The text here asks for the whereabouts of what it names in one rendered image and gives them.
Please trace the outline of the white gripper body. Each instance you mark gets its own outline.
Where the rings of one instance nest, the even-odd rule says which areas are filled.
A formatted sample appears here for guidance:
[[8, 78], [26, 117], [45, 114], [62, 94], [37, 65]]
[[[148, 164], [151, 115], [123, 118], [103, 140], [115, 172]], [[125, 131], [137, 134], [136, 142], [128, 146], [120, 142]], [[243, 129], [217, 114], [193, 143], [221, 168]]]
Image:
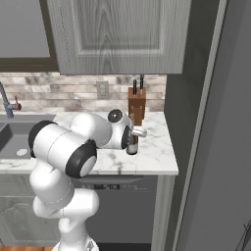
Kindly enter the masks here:
[[131, 131], [131, 134], [139, 137], [146, 137], [147, 131], [142, 126], [135, 125]]

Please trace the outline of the dark wine bottle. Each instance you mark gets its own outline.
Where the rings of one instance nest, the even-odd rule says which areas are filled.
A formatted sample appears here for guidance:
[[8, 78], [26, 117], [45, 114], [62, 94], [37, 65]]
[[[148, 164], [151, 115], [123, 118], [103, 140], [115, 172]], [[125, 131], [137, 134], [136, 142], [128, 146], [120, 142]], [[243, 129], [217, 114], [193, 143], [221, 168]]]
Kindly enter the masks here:
[[[133, 128], [134, 126], [134, 114], [129, 115], [131, 126], [130, 128]], [[130, 143], [126, 149], [126, 152], [128, 155], [135, 155], [138, 151], [138, 137], [136, 135], [131, 134], [130, 135]]]

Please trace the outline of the brown wooden knife block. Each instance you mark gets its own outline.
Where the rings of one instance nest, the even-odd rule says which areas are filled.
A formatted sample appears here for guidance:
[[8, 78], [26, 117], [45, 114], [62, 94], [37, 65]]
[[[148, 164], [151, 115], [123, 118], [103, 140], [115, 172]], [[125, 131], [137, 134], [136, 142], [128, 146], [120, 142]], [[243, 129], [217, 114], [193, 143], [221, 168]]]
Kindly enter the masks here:
[[137, 88], [136, 94], [133, 94], [133, 88], [128, 89], [128, 113], [134, 114], [134, 124], [141, 126], [145, 115], [146, 92], [145, 88]]

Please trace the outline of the grey fridge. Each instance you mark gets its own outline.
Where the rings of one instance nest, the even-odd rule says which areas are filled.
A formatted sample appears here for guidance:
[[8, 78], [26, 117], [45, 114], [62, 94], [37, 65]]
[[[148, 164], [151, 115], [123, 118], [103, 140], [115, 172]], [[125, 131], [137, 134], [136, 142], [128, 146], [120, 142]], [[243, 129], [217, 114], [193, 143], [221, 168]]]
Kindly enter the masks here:
[[228, 0], [176, 251], [251, 251], [251, 0]]

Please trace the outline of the grey dishwasher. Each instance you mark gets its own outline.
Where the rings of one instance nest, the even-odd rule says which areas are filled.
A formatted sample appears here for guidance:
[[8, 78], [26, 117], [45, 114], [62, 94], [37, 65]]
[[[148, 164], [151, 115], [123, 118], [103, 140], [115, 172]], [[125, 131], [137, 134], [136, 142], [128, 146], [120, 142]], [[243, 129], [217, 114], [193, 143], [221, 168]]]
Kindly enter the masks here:
[[103, 243], [150, 243], [157, 191], [156, 176], [87, 176], [75, 188], [94, 190], [97, 213], [86, 221], [90, 236]]

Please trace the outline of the grey sink basin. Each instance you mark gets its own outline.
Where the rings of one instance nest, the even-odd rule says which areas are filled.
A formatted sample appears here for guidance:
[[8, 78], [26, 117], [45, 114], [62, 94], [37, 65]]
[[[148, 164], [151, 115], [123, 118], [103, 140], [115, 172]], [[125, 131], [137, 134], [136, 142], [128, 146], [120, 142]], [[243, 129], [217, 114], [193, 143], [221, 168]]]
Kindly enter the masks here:
[[40, 121], [53, 121], [54, 115], [0, 115], [0, 159], [29, 159], [28, 133]]

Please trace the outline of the grey sink tap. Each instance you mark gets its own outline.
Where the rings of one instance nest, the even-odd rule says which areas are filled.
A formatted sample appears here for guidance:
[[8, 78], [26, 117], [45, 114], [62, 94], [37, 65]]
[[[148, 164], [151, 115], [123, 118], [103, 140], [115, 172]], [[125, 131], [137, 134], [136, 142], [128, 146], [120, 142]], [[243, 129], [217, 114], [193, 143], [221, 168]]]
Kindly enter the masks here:
[[0, 94], [3, 98], [3, 105], [5, 108], [6, 115], [9, 119], [12, 119], [14, 117], [13, 111], [20, 111], [22, 109], [22, 105], [17, 101], [18, 98], [15, 98], [15, 100], [17, 101], [15, 104], [11, 104], [9, 102], [4, 86], [1, 81], [0, 81]]

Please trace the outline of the grey base cupboard door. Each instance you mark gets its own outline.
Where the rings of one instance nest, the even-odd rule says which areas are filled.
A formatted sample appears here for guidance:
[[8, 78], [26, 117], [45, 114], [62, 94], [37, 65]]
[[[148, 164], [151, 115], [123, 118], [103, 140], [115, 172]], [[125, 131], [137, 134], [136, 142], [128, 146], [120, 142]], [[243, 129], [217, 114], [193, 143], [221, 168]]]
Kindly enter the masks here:
[[32, 196], [0, 197], [0, 240], [6, 246], [54, 247], [60, 240], [58, 221], [38, 218]]

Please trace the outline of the dark framed window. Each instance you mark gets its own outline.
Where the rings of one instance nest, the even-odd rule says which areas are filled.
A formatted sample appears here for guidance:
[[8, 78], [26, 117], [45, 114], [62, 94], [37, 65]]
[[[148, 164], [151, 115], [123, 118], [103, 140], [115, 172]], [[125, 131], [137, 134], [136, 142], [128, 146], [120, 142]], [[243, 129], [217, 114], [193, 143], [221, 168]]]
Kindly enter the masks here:
[[57, 71], [47, 0], [0, 0], [0, 73]]

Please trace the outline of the grey wall socket plate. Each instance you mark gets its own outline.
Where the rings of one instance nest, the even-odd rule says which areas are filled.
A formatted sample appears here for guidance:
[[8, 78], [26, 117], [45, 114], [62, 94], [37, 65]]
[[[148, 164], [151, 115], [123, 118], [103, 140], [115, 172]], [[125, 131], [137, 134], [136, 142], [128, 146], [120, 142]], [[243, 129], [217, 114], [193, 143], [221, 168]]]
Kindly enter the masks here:
[[109, 82], [97, 81], [97, 98], [107, 100], [109, 98]]

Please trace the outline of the grey wall cupboard door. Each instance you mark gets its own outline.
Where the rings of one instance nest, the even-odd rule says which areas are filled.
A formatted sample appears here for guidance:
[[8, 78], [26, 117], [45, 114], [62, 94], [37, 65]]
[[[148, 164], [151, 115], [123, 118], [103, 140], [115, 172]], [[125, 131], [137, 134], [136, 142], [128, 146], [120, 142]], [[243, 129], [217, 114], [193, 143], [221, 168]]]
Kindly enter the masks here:
[[47, 0], [62, 75], [180, 74], [192, 0]]

